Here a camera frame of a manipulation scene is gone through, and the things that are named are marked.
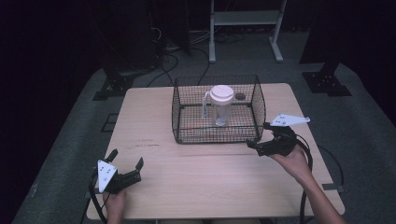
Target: black wire basket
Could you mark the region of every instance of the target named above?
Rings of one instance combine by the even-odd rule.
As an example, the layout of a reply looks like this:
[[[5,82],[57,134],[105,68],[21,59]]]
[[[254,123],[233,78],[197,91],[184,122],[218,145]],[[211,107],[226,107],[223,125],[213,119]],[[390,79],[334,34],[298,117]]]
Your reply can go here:
[[[212,124],[210,97],[203,118],[203,99],[216,85],[233,89],[228,125]],[[172,103],[172,129],[179,144],[259,141],[265,122],[265,102],[257,76],[178,77]]]

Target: gray carpet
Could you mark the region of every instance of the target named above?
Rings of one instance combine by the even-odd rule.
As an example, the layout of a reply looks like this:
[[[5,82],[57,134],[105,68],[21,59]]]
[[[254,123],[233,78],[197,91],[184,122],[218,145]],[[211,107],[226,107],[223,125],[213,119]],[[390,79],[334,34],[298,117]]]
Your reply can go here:
[[[245,35],[229,45],[217,44],[217,62],[210,64],[206,76],[258,75],[261,83],[285,82],[291,85],[317,143],[339,160],[345,175],[341,198],[344,217],[349,223],[394,223],[396,199],[396,129],[363,88],[359,77],[344,65],[335,75],[352,96],[329,97],[312,93],[302,72],[318,71],[322,64],[299,64],[308,33],[281,33],[278,44],[285,59],[277,63],[268,43],[269,34]],[[207,52],[207,42],[194,45]],[[207,67],[206,56],[193,49],[173,53],[178,65],[169,72],[175,77],[199,77]],[[163,66],[175,64],[163,58]],[[146,87],[162,69],[139,77],[133,87]],[[65,122],[39,175],[14,223],[100,223],[88,220],[85,209],[87,186],[92,167],[105,156],[111,133],[101,132],[110,113],[118,113],[122,97],[93,101],[106,79],[102,69],[92,75]],[[170,86],[161,76],[150,87]],[[341,176],[334,159],[322,151],[335,183]],[[275,218],[276,223],[298,223],[297,217]],[[150,223],[150,221],[125,221]]]

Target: small black object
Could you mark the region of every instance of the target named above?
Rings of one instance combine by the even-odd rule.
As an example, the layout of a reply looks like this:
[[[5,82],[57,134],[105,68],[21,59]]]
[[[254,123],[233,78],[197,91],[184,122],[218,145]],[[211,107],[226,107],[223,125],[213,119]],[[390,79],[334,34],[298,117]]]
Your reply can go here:
[[[235,99],[237,99],[237,100],[245,100],[246,98],[247,98],[246,95],[241,92],[239,92],[235,95]]]
[[[297,144],[297,136],[291,127],[271,126],[267,122],[264,122],[263,127],[265,130],[273,131],[274,139],[263,143],[247,139],[247,146],[256,149],[259,156],[288,156]]]
[[[126,189],[129,186],[140,182],[142,180],[142,177],[140,176],[140,170],[142,169],[143,164],[143,158],[140,158],[139,162],[135,167],[136,170],[131,171],[125,175],[120,175],[118,172],[116,172],[113,175],[113,178],[111,178],[110,182],[108,183],[105,191],[111,194],[117,194],[122,189]]]
[[[119,152],[114,149],[110,155],[104,159],[105,162],[112,162],[116,156],[119,154]],[[117,194],[120,192],[122,189],[126,189],[129,186],[140,182],[142,180],[140,176],[140,170],[143,168],[144,162],[143,158],[140,158],[139,162],[137,163],[135,170],[127,173],[125,175],[119,175],[118,172],[116,172],[113,177],[111,178],[110,182],[108,183],[105,191],[109,192],[110,194]],[[99,204],[97,198],[96,198],[96,192],[94,188],[94,179],[98,176],[98,169],[95,168],[94,172],[92,174],[90,184],[88,185],[88,190],[90,192],[90,196],[93,202],[93,205],[96,208],[96,211],[98,212],[99,218],[102,219],[104,223],[107,223],[107,219],[105,215],[103,214],[102,207]]]

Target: wooden table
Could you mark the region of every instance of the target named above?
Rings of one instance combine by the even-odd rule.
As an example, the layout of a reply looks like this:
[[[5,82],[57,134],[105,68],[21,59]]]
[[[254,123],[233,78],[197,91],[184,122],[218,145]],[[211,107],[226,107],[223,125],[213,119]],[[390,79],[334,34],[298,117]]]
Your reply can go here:
[[[288,84],[262,84],[262,93],[268,121],[279,113],[303,116]],[[126,93],[106,155],[114,148],[119,151],[112,164],[120,174],[134,170],[140,157],[145,165],[142,181],[127,189],[125,218],[299,216],[303,190],[272,159],[259,157],[246,144],[177,144],[171,126],[172,95],[173,88]],[[292,129],[311,147],[318,183],[333,183],[308,125],[293,125]],[[262,141],[272,138],[264,130]],[[337,191],[325,193],[343,214],[345,207]],[[309,201],[305,214],[313,215]],[[99,219],[92,203],[87,216]]]

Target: metal stand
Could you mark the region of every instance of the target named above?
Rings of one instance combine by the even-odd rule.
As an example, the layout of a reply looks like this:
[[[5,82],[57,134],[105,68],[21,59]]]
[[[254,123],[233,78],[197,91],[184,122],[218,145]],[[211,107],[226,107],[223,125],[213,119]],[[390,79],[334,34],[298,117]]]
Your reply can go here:
[[[210,7],[210,41],[209,41],[209,61],[216,62],[215,52],[215,26],[217,25],[261,25],[275,24],[274,36],[269,37],[271,47],[276,57],[276,61],[283,62],[282,54],[277,46],[280,25],[282,24],[287,0],[282,1],[280,10],[268,11],[215,11],[215,0],[212,0]]]
[[[341,85],[334,75],[339,62],[326,62],[319,72],[304,72],[303,76],[313,93],[327,93],[329,96],[351,96],[346,86]]]

